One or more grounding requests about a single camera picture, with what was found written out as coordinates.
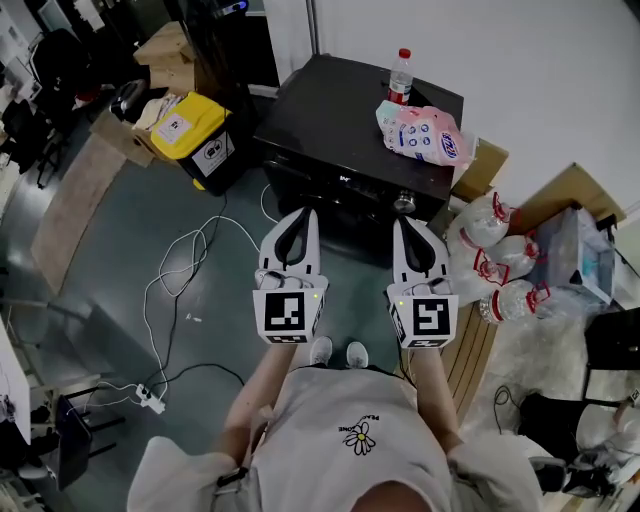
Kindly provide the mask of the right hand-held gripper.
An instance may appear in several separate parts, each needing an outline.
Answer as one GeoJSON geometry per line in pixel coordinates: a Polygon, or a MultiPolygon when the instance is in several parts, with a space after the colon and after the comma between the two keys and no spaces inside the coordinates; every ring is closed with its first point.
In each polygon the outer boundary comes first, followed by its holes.
{"type": "Polygon", "coordinates": [[[388,311],[404,349],[442,348],[456,336],[459,296],[451,292],[443,241],[422,221],[399,217],[393,227],[393,276],[388,311]],[[423,278],[433,280],[401,283],[423,278]]]}

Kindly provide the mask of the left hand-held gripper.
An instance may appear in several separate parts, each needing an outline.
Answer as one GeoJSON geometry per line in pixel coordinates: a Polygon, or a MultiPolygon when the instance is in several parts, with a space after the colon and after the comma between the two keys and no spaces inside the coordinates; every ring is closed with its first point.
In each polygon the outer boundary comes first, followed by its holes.
{"type": "Polygon", "coordinates": [[[266,234],[259,267],[253,291],[258,335],[269,344],[313,342],[329,281],[322,275],[285,272],[321,271],[319,223],[312,208],[287,215],[266,234]]]}

